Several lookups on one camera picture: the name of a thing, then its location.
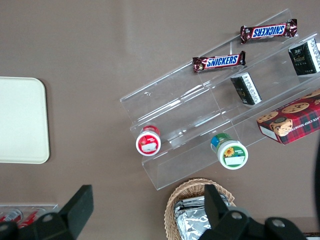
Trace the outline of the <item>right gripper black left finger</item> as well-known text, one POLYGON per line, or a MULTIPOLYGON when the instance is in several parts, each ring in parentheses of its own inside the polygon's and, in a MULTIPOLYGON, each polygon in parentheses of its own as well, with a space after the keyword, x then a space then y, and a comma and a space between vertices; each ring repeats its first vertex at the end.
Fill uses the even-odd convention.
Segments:
POLYGON ((20 240, 76 240, 94 210, 93 187, 82 185, 59 212, 42 215, 19 230, 20 240))

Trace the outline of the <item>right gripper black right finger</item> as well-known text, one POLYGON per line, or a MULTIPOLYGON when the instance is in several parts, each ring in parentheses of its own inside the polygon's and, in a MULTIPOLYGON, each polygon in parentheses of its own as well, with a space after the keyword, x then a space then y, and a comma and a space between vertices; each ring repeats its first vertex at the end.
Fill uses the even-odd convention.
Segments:
POLYGON ((204 186, 204 209, 211 228, 201 235, 201 240, 265 239, 264 226, 241 210, 230 210, 212 184, 204 186))

